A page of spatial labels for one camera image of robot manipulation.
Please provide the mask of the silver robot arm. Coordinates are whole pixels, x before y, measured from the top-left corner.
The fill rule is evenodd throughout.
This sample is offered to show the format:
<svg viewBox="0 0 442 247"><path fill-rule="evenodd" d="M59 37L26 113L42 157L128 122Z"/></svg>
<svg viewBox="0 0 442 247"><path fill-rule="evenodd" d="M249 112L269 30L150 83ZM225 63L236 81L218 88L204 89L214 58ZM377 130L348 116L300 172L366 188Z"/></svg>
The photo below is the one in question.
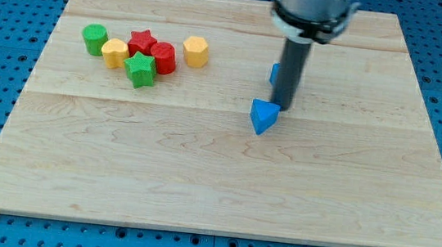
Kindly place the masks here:
<svg viewBox="0 0 442 247"><path fill-rule="evenodd" d="M354 0L273 0L270 13L292 42L326 45L345 32L358 8Z"/></svg>

